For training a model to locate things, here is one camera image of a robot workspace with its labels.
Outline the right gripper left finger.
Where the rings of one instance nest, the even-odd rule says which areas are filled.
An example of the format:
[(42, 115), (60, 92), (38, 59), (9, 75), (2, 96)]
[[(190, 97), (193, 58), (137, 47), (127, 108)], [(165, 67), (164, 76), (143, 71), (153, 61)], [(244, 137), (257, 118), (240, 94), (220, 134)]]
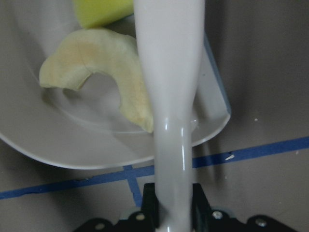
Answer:
[(124, 213), (116, 224), (103, 218), (93, 218), (76, 232), (154, 232), (159, 227), (159, 203), (154, 183), (143, 187), (142, 204), (139, 210)]

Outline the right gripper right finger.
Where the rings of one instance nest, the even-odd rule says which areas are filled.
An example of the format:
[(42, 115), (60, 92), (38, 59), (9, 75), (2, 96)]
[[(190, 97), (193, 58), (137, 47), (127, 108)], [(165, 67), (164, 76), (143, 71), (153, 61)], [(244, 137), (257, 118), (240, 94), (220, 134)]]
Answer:
[(193, 228), (196, 232), (292, 232), (294, 229), (266, 215), (245, 223), (223, 210), (212, 208), (200, 184), (193, 184)]

